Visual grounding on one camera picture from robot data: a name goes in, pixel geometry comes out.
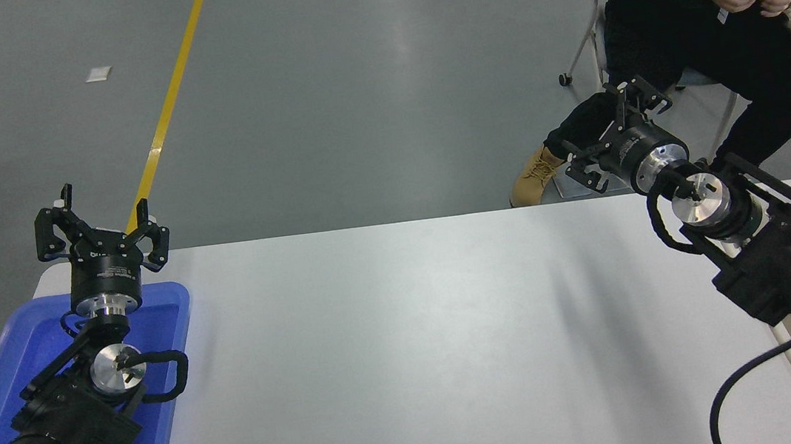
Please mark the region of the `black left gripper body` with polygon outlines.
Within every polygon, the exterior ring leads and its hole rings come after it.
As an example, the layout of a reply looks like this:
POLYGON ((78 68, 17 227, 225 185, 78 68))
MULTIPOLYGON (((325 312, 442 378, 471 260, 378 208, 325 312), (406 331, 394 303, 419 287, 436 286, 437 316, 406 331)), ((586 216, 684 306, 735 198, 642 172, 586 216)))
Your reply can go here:
POLYGON ((140 252, 120 250, 124 233, 99 229, 76 239, 70 248, 71 304, 98 295, 141 296, 140 252))

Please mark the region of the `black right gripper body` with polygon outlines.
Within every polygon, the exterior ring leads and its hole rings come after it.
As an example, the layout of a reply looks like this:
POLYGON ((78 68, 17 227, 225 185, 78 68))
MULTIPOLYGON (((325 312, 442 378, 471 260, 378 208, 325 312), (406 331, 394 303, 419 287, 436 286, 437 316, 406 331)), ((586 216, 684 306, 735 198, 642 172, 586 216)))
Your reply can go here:
POLYGON ((601 140, 601 165, 631 189, 651 189, 659 173, 681 161, 679 140, 652 121, 610 125, 601 140))

